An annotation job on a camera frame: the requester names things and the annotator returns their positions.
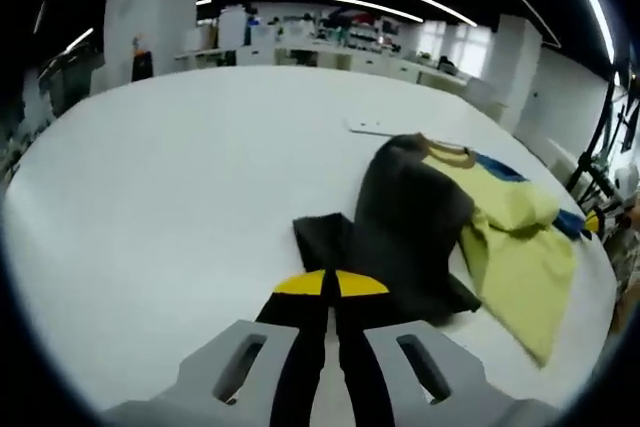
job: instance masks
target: window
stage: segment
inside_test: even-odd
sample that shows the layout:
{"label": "window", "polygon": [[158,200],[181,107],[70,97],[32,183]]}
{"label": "window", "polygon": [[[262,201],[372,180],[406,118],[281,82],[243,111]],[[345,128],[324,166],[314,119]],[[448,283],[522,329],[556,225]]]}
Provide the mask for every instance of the window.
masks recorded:
{"label": "window", "polygon": [[444,31],[446,28],[446,22],[429,21],[422,24],[418,51],[421,53],[431,54],[432,59],[439,58],[440,50],[442,49],[442,39],[444,38]]}
{"label": "window", "polygon": [[491,47],[491,29],[460,24],[451,49],[450,60],[462,72],[480,77]]}

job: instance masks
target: white table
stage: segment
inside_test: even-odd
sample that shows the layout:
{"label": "white table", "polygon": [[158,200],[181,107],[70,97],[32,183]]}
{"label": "white table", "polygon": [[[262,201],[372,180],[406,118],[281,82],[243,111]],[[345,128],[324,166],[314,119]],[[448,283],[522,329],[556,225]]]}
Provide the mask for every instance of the white table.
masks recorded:
{"label": "white table", "polygon": [[[364,74],[219,68],[83,100],[29,149],[6,193],[12,275],[47,353],[96,408],[147,399],[179,362],[300,273],[291,221],[353,216],[384,137],[346,120],[463,143],[578,212],[520,143],[462,99]],[[605,340],[615,281],[598,241],[579,267],[549,364],[537,368],[484,309],[444,332],[514,397],[564,405]],[[451,269],[466,285],[459,250]]]}

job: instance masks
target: blue fabric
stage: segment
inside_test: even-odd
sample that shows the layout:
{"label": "blue fabric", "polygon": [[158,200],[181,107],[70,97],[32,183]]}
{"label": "blue fabric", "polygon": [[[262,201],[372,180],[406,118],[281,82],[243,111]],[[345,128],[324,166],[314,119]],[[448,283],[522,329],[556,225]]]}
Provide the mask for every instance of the blue fabric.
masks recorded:
{"label": "blue fabric", "polygon": [[[476,160],[480,165],[487,169],[487,172],[500,180],[504,180],[506,182],[528,181],[528,179],[524,178],[518,172],[499,160],[492,159],[491,157],[487,157],[486,155],[482,155],[477,152]],[[571,240],[577,240],[580,238],[580,233],[584,229],[584,222],[585,219],[579,215],[560,209],[558,216],[553,221],[553,225]]]}

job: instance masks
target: gray gripper finger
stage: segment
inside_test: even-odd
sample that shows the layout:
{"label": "gray gripper finger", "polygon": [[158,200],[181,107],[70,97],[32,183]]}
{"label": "gray gripper finger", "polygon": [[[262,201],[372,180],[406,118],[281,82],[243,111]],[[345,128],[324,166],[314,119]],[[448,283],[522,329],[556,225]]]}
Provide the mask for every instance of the gray gripper finger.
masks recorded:
{"label": "gray gripper finger", "polygon": [[[556,411],[490,385],[480,360],[426,322],[365,331],[385,380],[396,427],[540,427]],[[434,396],[428,402],[423,386]]]}
{"label": "gray gripper finger", "polygon": [[[297,335],[293,327],[239,320],[184,359],[169,389],[147,402],[125,402],[103,417],[136,427],[268,427],[280,374]],[[239,387],[237,402],[227,405],[225,400]]]}

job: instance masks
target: wall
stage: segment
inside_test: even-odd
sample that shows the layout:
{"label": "wall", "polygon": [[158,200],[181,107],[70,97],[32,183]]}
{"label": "wall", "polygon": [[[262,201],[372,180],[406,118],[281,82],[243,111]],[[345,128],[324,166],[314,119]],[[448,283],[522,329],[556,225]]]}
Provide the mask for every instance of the wall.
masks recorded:
{"label": "wall", "polygon": [[593,136],[606,92],[604,79],[543,48],[517,130],[535,130],[578,157]]}

